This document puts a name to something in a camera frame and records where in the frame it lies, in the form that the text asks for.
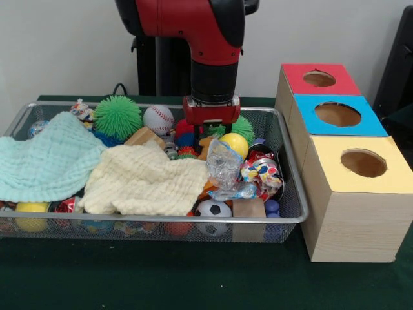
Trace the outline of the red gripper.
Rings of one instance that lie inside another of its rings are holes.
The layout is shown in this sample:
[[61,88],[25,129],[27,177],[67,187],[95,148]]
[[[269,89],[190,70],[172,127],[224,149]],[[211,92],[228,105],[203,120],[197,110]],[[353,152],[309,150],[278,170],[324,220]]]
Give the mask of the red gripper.
[[209,105],[195,101],[192,96],[185,96],[183,110],[186,122],[189,125],[194,125],[193,148],[195,151],[199,151],[202,125],[204,123],[221,123],[225,128],[224,133],[231,133],[232,124],[237,121],[241,112],[241,100],[239,96],[234,95],[232,100],[227,103]]

